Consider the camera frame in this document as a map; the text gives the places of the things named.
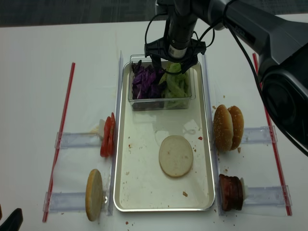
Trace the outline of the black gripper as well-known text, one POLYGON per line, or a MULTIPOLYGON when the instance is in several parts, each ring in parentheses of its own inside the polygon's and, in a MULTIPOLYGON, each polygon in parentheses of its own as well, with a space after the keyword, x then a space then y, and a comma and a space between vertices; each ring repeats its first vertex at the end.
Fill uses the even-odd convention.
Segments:
POLYGON ((149 56, 152 59, 152 65, 156 73, 161 71, 161 61, 166 60, 172 63, 180 63, 181 73, 184 74, 192 66, 196 65, 198 54, 204 54, 205 51, 205 42, 195 39, 190 39, 188 47, 184 49, 170 45, 166 38, 160 38, 144 45, 145 57, 149 56))

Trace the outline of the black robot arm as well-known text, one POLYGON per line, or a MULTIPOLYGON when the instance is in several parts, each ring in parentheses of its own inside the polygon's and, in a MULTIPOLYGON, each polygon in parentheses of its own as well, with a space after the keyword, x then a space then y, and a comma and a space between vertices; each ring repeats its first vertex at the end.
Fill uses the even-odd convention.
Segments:
POLYGON ((180 63, 185 72, 205 53, 192 38, 198 19, 210 29, 227 28, 239 46, 259 56, 253 70, 262 102, 285 137, 308 152, 308 25, 282 19, 239 0, 159 0, 156 15, 167 15, 164 35, 145 43, 145 56, 156 69, 161 60, 180 63))

